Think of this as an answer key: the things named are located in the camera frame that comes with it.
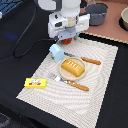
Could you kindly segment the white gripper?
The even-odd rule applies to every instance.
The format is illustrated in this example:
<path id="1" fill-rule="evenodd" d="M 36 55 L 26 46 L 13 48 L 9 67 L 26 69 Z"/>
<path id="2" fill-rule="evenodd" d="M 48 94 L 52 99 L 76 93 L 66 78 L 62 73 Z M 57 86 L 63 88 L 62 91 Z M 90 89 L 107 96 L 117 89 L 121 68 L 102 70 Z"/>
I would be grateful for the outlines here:
<path id="1" fill-rule="evenodd" d="M 89 28 L 90 15 L 64 17 L 60 13 L 49 15 L 48 34 L 50 38 L 65 40 L 75 37 L 79 32 Z"/>

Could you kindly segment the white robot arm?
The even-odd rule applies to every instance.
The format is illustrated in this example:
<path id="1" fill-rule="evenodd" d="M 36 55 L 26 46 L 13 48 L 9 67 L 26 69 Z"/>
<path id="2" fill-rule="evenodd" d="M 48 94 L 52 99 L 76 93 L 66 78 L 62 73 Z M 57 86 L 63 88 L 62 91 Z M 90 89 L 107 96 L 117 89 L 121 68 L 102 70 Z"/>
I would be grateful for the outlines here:
<path id="1" fill-rule="evenodd" d="M 43 10 L 49 11 L 48 34 L 69 44 L 78 34 L 89 28 L 89 14 L 80 16 L 81 0 L 37 0 Z"/>

